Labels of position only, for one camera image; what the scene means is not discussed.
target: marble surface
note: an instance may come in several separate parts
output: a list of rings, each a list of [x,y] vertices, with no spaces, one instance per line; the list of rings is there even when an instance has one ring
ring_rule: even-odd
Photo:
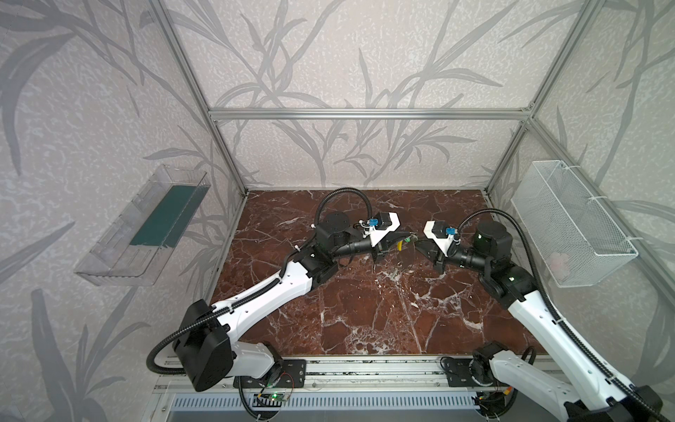
[[[310,235],[316,206],[326,193],[252,192],[212,302],[231,297],[277,271],[292,245]],[[456,225],[465,215],[485,207],[478,190],[366,193],[373,213],[396,212],[403,229],[420,235],[427,220]],[[361,200],[351,194],[333,199],[326,209],[345,211],[352,221],[365,218]],[[479,220],[464,230],[466,238]],[[518,353],[530,344],[537,345],[483,290],[475,273],[449,268],[439,275],[414,252],[412,244],[402,252],[391,252],[374,267],[370,256],[355,258],[327,283],[258,322],[242,340],[269,341],[282,355],[468,354],[490,340]]]

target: leaf pattern wallpaper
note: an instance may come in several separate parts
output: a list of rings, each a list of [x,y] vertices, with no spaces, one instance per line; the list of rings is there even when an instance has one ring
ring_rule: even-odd
[[[166,3],[210,107],[518,108],[582,2]],[[252,187],[470,188],[487,184],[516,123],[219,125]]]
[[[671,271],[674,9],[673,1],[606,1],[537,116]],[[527,135],[491,194],[496,206],[512,209],[536,159],[552,158]],[[635,263],[594,287],[549,287],[574,326],[636,384],[652,385],[673,417],[675,312]]]
[[[242,197],[147,2],[0,1],[0,421],[138,420],[144,356],[209,294]],[[212,189],[152,287],[75,264],[155,168]]]

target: green mat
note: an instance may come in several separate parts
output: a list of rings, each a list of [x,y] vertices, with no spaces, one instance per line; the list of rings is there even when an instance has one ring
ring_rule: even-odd
[[[208,190],[208,186],[172,186],[130,244],[175,248]]]

